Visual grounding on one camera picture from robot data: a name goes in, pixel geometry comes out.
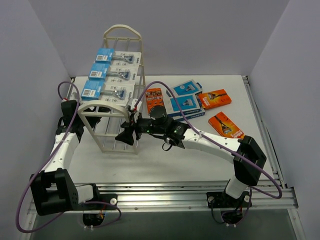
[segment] white plastic holder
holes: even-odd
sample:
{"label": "white plastic holder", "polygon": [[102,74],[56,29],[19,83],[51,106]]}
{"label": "white plastic holder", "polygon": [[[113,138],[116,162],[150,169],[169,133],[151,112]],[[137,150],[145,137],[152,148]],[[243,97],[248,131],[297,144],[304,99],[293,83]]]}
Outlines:
{"label": "white plastic holder", "polygon": [[[128,32],[131,36],[112,36],[112,34],[115,33],[116,30],[125,30]],[[118,43],[123,42],[124,48],[120,48]],[[146,77],[145,77],[145,69],[144,69],[144,48],[143,48],[143,43],[142,43],[142,37],[139,32],[131,28],[130,26],[127,25],[122,25],[122,24],[117,24],[113,25],[110,27],[107,31],[104,32],[103,34],[103,43],[102,43],[102,48],[114,48],[115,51],[128,51],[128,48],[131,43],[138,43],[137,48],[133,50],[132,52],[140,52],[141,53],[141,59],[140,59],[140,64],[139,64],[139,70],[138,70],[138,75],[139,75],[139,80],[138,82],[135,83],[134,86],[134,91],[133,91],[133,98],[138,98],[142,90],[146,87]],[[88,112],[85,111],[86,109],[89,108],[94,108],[96,107],[95,112]],[[104,107],[104,108],[109,108],[111,111],[106,113],[106,112],[99,112],[98,107]],[[138,147],[138,142],[136,141],[134,145],[127,146],[124,143],[124,147],[116,147],[116,145],[120,145],[120,142],[115,140],[115,137],[121,132],[121,124],[124,121],[129,121],[129,112],[122,106],[116,105],[115,103],[112,102],[107,102],[103,100],[92,100],[85,102],[79,107],[78,110],[78,115],[82,119],[84,125],[86,126],[88,132],[91,134],[93,140],[96,142],[98,147],[103,153],[134,153],[137,154],[137,147]],[[95,126],[92,128],[87,120],[86,117],[102,117],[102,118],[107,118],[107,125],[104,133],[97,133]],[[113,145],[112,147],[105,147],[105,143],[107,145]]]}

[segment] blue razor package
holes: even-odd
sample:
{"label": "blue razor package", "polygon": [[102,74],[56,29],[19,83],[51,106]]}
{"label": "blue razor package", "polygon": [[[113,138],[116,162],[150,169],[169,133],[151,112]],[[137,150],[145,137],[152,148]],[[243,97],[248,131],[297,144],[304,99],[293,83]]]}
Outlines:
{"label": "blue razor package", "polygon": [[[201,106],[199,105],[195,94],[179,96],[176,99],[185,115],[197,113],[201,110]],[[181,116],[177,103],[172,97],[163,99],[163,103],[168,116]]]}
{"label": "blue razor package", "polygon": [[95,57],[96,63],[107,64],[110,63],[115,50],[113,48],[99,48]]}
{"label": "blue razor package", "polygon": [[89,80],[105,81],[109,63],[94,63],[91,67]]}
{"label": "blue razor package", "polygon": [[[170,88],[173,92],[173,94],[177,97],[179,96],[184,96],[184,95],[189,95],[189,94],[200,94],[202,93],[202,86],[200,83],[195,82],[194,80],[189,80],[183,83],[180,83],[177,86],[171,87]],[[172,97],[169,91],[166,91],[166,94],[169,97]]]}
{"label": "blue razor package", "polygon": [[103,81],[87,80],[81,93],[82,100],[98,100],[104,84]]}

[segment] blue label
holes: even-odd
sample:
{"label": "blue label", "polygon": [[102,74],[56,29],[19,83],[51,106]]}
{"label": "blue label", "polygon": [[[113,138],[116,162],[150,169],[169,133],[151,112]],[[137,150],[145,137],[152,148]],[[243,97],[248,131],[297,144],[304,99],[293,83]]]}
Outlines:
{"label": "blue label", "polygon": [[81,98],[83,100],[98,100],[104,84],[103,81],[87,80],[84,84]]}
{"label": "blue label", "polygon": [[95,57],[96,63],[110,63],[115,50],[113,48],[99,48]]}
{"label": "blue label", "polygon": [[[197,118],[197,117],[200,117],[200,116],[203,116],[203,115],[205,115],[205,111],[203,109],[201,109],[201,111],[199,111],[198,113],[185,115],[185,117],[186,117],[186,119],[194,119],[194,118]],[[175,118],[175,120],[180,122],[180,121],[183,121],[184,118],[181,116],[181,117]]]}
{"label": "blue label", "polygon": [[[201,108],[198,108],[198,109],[194,109],[194,110],[183,111],[183,114],[184,115],[194,114],[194,113],[198,113],[200,111],[201,111]],[[176,111],[176,112],[173,112],[173,113],[168,113],[167,115],[170,116],[170,117],[176,117],[176,116],[181,116],[181,113],[180,113],[180,111]]]}
{"label": "blue label", "polygon": [[109,63],[94,63],[89,73],[89,80],[104,81],[107,76]]}
{"label": "blue label", "polygon": [[198,104],[199,104],[200,108],[202,108],[202,102],[200,100],[199,95],[195,95],[195,97],[196,97],[196,100],[198,101]]}

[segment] orange box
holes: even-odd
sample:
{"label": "orange box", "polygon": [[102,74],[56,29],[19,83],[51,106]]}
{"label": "orange box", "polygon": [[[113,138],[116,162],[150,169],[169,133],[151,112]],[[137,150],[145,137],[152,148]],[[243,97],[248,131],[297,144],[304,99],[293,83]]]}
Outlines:
{"label": "orange box", "polygon": [[200,93],[199,99],[206,110],[230,104],[232,101],[224,89]]}
{"label": "orange box", "polygon": [[211,117],[210,125],[223,137],[243,139],[245,134],[222,111]]}
{"label": "orange box", "polygon": [[145,100],[148,114],[154,106],[164,106],[164,97],[162,96],[161,88],[149,88],[145,92]]}

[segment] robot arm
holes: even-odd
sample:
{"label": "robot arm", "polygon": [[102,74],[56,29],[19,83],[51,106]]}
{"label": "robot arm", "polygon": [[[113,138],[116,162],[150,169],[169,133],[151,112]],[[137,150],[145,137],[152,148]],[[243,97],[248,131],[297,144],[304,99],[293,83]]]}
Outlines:
{"label": "robot arm", "polygon": [[[63,117],[60,118],[58,128],[55,132],[55,143],[52,151],[54,151],[62,141],[67,126],[70,124],[75,112],[76,105],[77,102],[75,100],[61,103]],[[108,112],[109,109],[101,108],[99,111]],[[93,127],[100,121],[100,117],[89,117],[88,121]],[[95,206],[92,205],[88,208],[87,205],[80,204],[89,200],[96,201],[100,199],[96,184],[89,183],[75,186],[68,173],[72,156],[80,143],[83,133],[84,124],[79,116],[76,116],[66,139],[53,158],[44,166],[32,182],[31,191],[34,205],[40,216],[70,210],[89,210]],[[56,189],[49,189],[52,184],[56,185]]]}
{"label": "robot arm", "polygon": [[234,175],[230,178],[224,192],[235,200],[241,197],[248,186],[256,186],[258,184],[261,175],[260,171],[239,157],[233,156],[230,152],[220,149],[219,146],[212,144],[201,135],[205,135],[221,145],[227,145],[232,151],[246,156],[255,165],[263,168],[267,158],[252,137],[245,136],[243,139],[227,138],[200,130],[199,133],[201,135],[199,135],[188,124],[178,122],[167,116],[164,106],[153,107],[150,111],[150,118],[142,118],[139,110],[133,107],[135,104],[136,101],[128,103],[127,107],[131,111],[130,122],[124,122],[121,125],[124,131],[115,137],[116,140],[132,146],[134,144],[133,133],[136,135],[136,140],[139,140],[142,134],[149,134],[157,139],[164,140],[164,144],[167,143],[170,147],[196,149],[227,160],[234,166]]}
{"label": "robot arm", "polygon": [[[131,112],[130,122],[124,122],[121,125],[124,131],[115,138],[116,140],[133,145],[133,133],[136,135],[136,140],[139,140],[142,134],[149,134],[154,138],[164,140],[164,144],[182,149],[196,149],[207,152],[233,163],[235,175],[231,177],[224,193],[234,200],[238,200],[241,197],[247,186],[257,185],[261,174],[258,170],[243,162],[239,157],[233,156],[228,151],[212,144],[192,130],[188,124],[175,121],[167,116],[166,109],[163,106],[155,106],[150,112],[150,118],[142,118],[141,113],[139,113],[141,103],[139,102],[137,107],[134,107],[136,102],[136,99],[132,99],[129,102],[128,110]],[[57,147],[65,134],[70,119],[75,112],[76,101],[63,102],[61,107],[63,117],[59,121],[53,149]],[[109,109],[99,108],[99,112],[108,111]],[[87,118],[92,128],[100,121],[100,117]],[[68,173],[73,153],[79,145],[83,132],[84,124],[79,116],[77,116],[71,126],[70,132],[55,156],[37,174],[37,177],[32,182],[32,196],[37,213],[40,216],[72,210],[84,211],[97,208],[94,204],[81,204],[86,201],[101,200],[101,195],[96,184],[88,183],[82,186],[75,186]],[[231,150],[249,158],[260,168],[263,168],[266,162],[266,156],[250,136],[245,136],[244,139],[233,139],[203,131],[199,131],[199,133],[222,145],[227,145]],[[49,189],[52,184],[56,184],[56,189]]]}

